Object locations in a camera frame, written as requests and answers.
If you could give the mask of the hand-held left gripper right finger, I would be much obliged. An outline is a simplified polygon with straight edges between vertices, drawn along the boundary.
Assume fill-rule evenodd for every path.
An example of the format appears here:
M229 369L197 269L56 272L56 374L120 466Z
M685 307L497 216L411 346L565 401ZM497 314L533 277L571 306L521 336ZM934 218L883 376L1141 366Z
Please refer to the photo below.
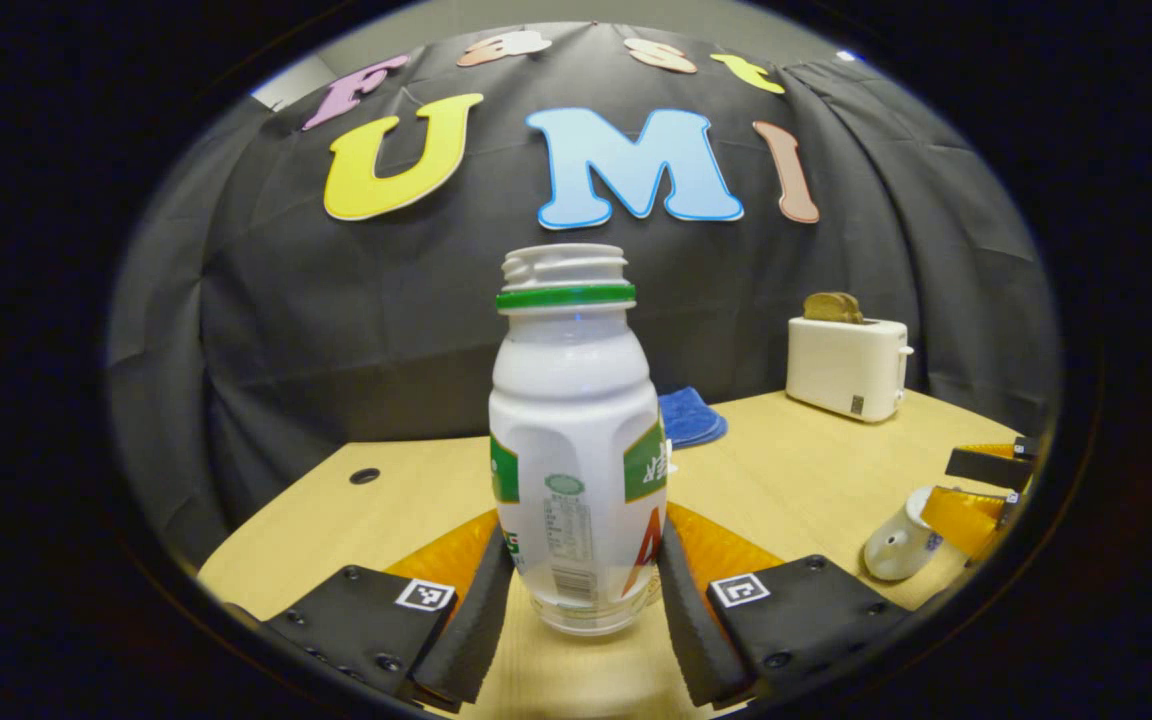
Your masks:
M855 670L910 616L819 553L785 561L680 503L667 507L658 568L696 706L796 700Z

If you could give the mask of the white teacup blue pattern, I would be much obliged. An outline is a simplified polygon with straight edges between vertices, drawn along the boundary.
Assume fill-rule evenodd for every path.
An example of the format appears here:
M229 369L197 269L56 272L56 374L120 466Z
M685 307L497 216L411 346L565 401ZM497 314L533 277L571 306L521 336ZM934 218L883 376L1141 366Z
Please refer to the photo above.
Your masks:
M870 535L861 558L870 577L882 582L900 582L914 577L940 550L945 541L929 525L908 518L904 503Z

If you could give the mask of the black backdrop cloth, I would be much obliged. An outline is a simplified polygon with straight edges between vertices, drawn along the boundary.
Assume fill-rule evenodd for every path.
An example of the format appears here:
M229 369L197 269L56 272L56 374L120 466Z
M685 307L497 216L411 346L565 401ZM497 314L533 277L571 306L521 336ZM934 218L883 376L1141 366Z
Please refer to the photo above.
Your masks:
M785 387L788 320L847 291L905 324L911 391L1036 435L1061 382L1041 256L972 143L863 61L774 65L607 22L531 26L543 50L461 65L490 31L384 53L288 108L247 99L147 204L111 304L105 372L147 523L202 564L342 445L486 432L521 247L612 243L659 393L713 404ZM552 232L536 111L586 108L634 138L708 120L732 222L647 214L613 184L602 223Z

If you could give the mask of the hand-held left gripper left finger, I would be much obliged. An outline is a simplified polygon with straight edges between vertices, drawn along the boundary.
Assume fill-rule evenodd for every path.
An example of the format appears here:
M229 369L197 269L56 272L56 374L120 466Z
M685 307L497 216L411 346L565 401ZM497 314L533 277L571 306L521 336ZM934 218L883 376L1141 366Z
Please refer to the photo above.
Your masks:
M387 570L344 564L262 621L262 638L348 683L456 714L492 667L515 574L497 511Z

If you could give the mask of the white toaster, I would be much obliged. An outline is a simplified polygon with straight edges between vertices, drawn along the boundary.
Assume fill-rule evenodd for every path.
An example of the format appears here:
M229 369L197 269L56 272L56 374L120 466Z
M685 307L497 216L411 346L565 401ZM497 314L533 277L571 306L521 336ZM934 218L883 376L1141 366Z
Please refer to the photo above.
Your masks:
M797 316L787 327L788 397L864 423L882 423L897 414L914 355L905 324L823 323Z

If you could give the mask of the blue folded cloth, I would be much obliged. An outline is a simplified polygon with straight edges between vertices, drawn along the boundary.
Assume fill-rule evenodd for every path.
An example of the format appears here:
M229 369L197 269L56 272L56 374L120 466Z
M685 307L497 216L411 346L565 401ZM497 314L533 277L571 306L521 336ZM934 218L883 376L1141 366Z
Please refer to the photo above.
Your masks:
M690 386L660 396L659 406L666 438L673 448L714 442L727 433L728 420Z

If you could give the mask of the white water bottle green label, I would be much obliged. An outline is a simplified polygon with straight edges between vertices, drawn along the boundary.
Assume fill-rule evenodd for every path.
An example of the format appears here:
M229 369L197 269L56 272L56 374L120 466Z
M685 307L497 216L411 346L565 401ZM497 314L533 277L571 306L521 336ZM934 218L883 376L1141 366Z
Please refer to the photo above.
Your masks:
M507 320L488 396L492 492L506 548L545 624L620 632L646 602L666 525L669 450L626 252L508 252Z

